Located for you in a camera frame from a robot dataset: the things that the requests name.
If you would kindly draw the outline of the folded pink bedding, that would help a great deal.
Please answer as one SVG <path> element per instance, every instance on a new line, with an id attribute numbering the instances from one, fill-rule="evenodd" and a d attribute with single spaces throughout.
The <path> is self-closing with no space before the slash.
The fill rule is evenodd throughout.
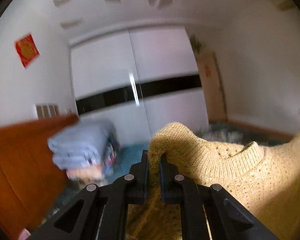
<path id="1" fill-rule="evenodd" d="M 70 169 L 66 171 L 66 175 L 70 180 L 103 180 L 105 178 L 102 165 Z"/>

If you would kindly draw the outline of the tan knitted sweater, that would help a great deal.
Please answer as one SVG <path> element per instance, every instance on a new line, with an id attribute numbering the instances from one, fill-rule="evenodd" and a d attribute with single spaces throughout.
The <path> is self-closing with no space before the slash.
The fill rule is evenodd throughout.
<path id="1" fill-rule="evenodd" d="M 279 146 L 207 141 L 181 123 L 158 131 L 148 149 L 149 197 L 128 210 L 126 239 L 181 239 L 180 209 L 164 204 L 160 159 L 197 184 L 220 184 L 279 239 L 300 239 L 300 133 Z"/>

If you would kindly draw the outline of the wooden door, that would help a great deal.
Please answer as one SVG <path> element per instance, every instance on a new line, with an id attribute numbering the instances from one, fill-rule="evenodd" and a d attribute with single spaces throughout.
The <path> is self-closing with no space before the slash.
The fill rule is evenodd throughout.
<path id="1" fill-rule="evenodd" d="M 197 57 L 197 67 L 205 96 L 208 121 L 226 121 L 225 92 L 215 52 L 201 53 Z"/>

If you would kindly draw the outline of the red paper wall decoration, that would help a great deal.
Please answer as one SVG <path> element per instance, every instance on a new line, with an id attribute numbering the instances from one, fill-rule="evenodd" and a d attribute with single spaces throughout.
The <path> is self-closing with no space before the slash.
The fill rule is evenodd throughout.
<path id="1" fill-rule="evenodd" d="M 25 69 L 40 55 L 31 34 L 15 41 L 14 47 Z"/>

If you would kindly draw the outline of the folded light blue quilt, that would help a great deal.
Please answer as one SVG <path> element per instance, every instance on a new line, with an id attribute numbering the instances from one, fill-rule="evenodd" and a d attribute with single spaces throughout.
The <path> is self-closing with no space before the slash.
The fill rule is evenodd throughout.
<path id="1" fill-rule="evenodd" d="M 53 163 L 61 170 L 101 164 L 114 131 L 108 120 L 85 120 L 66 127 L 47 140 Z"/>

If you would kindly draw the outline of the white wardrobe with black stripe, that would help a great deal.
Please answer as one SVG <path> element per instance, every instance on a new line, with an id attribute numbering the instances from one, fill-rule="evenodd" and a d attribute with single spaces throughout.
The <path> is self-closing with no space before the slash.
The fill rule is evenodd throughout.
<path id="1" fill-rule="evenodd" d="M 209 121 L 184 27 L 122 31 L 71 50 L 77 113 L 113 123 L 121 145 L 147 142 L 166 124 Z"/>

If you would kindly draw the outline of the teal floral bed blanket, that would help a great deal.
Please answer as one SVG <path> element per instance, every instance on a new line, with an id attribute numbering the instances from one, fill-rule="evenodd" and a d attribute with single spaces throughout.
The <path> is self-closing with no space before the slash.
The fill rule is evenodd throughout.
<path id="1" fill-rule="evenodd" d="M 285 135 L 271 135 L 269 132 L 259 132 L 254 128 L 241 128 L 239 125 L 224 122 L 212 123 L 207 128 L 201 128 L 196 131 L 195 135 L 209 141 L 229 142 L 241 145 L 255 141 L 263 146 L 281 145 L 290 139 L 290 137 Z M 87 179 L 71 179 L 69 185 L 57 198 L 53 208 L 47 213 L 47 216 L 43 218 L 41 223 L 44 224 L 88 184 L 95 183 L 98 186 L 105 186 L 114 182 L 115 179 L 122 175 L 127 174 L 130 167 L 141 160 L 142 152 L 148 149 L 148 147 L 149 143 L 144 142 L 121 148 L 116 154 L 113 167 L 107 170 L 103 178 L 93 176 Z"/>

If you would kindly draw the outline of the orange wooden headboard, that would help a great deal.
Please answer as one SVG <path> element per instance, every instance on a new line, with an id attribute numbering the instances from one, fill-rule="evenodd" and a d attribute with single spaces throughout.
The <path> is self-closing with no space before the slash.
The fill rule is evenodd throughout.
<path id="1" fill-rule="evenodd" d="M 77 121 L 70 114 L 0 128 L 0 229 L 8 239 L 36 230 L 68 185 L 47 140 Z"/>

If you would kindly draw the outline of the wall switch panel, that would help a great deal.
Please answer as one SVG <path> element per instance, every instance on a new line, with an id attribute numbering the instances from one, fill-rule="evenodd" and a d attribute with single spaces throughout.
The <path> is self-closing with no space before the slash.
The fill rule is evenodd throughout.
<path id="1" fill-rule="evenodd" d="M 37 118 L 46 119 L 60 115 L 59 107 L 55 104 L 35 105 Z"/>

